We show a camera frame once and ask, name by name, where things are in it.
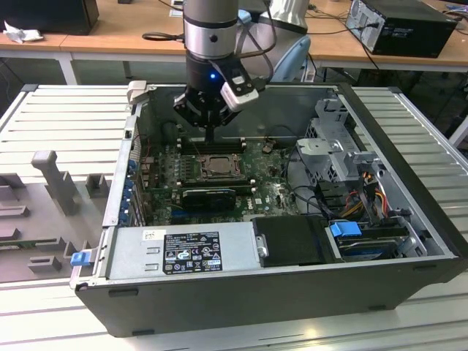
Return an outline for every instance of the power cable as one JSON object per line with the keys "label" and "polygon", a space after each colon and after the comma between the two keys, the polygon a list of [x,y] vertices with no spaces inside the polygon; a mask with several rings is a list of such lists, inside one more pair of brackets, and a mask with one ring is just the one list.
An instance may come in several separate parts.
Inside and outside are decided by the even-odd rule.
{"label": "power cable", "polygon": [[273,42],[271,43],[270,46],[268,46],[264,50],[252,51],[250,53],[241,53],[240,55],[238,55],[238,57],[240,59],[247,59],[249,57],[255,57],[255,56],[263,55],[265,53],[269,53],[276,46],[276,42],[278,40],[278,37],[276,35],[275,25],[273,24],[273,18],[271,16],[270,6],[268,5],[268,2],[266,0],[263,0],[263,3],[265,5],[265,7],[266,7],[266,12],[268,13],[268,19],[270,20],[271,31],[273,33]]}

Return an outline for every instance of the blue latch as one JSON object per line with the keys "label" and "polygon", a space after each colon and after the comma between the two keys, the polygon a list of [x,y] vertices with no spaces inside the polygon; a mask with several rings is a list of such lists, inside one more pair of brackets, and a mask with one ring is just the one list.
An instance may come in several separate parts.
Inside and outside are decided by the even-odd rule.
{"label": "blue latch", "polygon": [[136,170],[137,169],[137,163],[133,159],[129,159],[129,169],[130,170]]}
{"label": "blue latch", "polygon": [[330,226],[333,237],[363,235],[357,222],[335,222]]}
{"label": "blue latch", "polygon": [[70,264],[75,267],[77,265],[91,265],[91,253],[90,252],[76,252],[72,255]]}
{"label": "blue latch", "polygon": [[127,188],[127,189],[131,189],[133,187],[134,183],[132,180],[130,179],[125,179],[125,183],[124,183],[124,186]]}
{"label": "blue latch", "polygon": [[122,201],[120,202],[120,208],[123,208],[124,210],[128,210],[130,207],[130,202],[129,201]]}

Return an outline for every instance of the black side panel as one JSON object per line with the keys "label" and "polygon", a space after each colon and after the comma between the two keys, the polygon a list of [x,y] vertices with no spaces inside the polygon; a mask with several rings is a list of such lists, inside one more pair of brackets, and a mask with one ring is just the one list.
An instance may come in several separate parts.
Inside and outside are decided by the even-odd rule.
{"label": "black side panel", "polygon": [[347,84],[340,84],[339,92],[356,112],[357,119],[362,123],[366,131],[371,135],[377,147],[385,155],[392,165],[396,175],[403,181],[409,193],[416,200],[423,210],[435,230],[447,244],[449,250],[455,255],[463,257],[466,268],[468,268],[468,243],[450,221],[445,212],[440,208],[439,203],[432,197],[431,193],[423,185],[412,168],[407,164],[403,156],[390,141],[366,106],[361,102],[358,95]]}
{"label": "black side panel", "polygon": [[[438,282],[445,272],[454,271],[457,263],[438,260],[190,279],[89,287],[76,293],[111,335],[125,337],[141,331],[174,333],[394,309],[422,287]],[[110,298],[110,289],[137,289],[138,294]]]}
{"label": "black side panel", "polygon": [[96,0],[84,0],[84,7],[88,17],[88,25],[91,30],[99,17]]}

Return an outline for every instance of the aluminum workbench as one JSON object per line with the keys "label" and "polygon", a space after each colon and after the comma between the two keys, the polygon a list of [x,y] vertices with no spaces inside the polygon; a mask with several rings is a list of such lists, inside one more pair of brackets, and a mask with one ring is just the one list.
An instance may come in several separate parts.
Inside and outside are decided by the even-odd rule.
{"label": "aluminum workbench", "polygon": [[[382,89],[381,97],[369,97],[365,89],[355,91],[407,162],[426,175],[427,184],[432,182],[426,186],[434,187],[436,200],[461,204],[456,212],[444,209],[467,238],[466,188],[454,192],[434,183],[440,173],[463,172],[466,160],[402,95],[392,98]],[[402,102],[409,108],[402,108]],[[112,181],[118,141],[131,113],[126,86],[39,86],[24,91],[0,120],[0,167],[17,173],[27,184],[39,184],[43,181],[40,173],[22,159],[30,158],[37,144],[53,143],[61,146],[57,154],[65,159],[58,163],[59,170],[68,170],[74,181],[85,180],[89,173],[101,173]],[[94,120],[97,114],[99,121]],[[400,129],[404,134],[418,135],[411,148],[406,143],[398,145],[398,140],[406,137],[392,129],[395,116],[405,120],[406,128]],[[98,141],[94,141],[95,130],[99,130]],[[83,153],[86,148],[93,150],[95,143],[101,145],[101,151]],[[83,238],[70,236],[69,240],[78,246],[76,241]],[[2,258],[5,256],[0,252],[0,268]],[[0,284],[0,331],[0,345],[6,350],[76,350],[85,346],[158,351],[466,350],[468,275],[462,273],[449,283],[426,287],[393,311],[116,339],[75,296],[64,273],[58,279]]]}

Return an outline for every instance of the table leg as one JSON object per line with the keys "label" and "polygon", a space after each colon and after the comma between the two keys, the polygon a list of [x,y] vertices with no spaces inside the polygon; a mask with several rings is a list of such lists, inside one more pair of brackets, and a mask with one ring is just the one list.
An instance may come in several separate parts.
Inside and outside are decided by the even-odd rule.
{"label": "table leg", "polygon": [[460,143],[464,140],[464,138],[468,135],[468,116],[465,118],[463,122],[461,122],[460,126],[456,129],[455,132],[450,136],[448,141],[455,146],[458,147]]}
{"label": "table leg", "polygon": [[60,55],[57,60],[60,63],[61,71],[64,74],[67,85],[79,85],[80,78],[75,74],[72,56],[69,53],[63,53],[63,55]]}
{"label": "table leg", "polygon": [[125,78],[126,79],[132,79],[132,70],[130,69],[130,63],[128,61],[122,61],[122,64],[124,64],[124,72],[125,72]]}

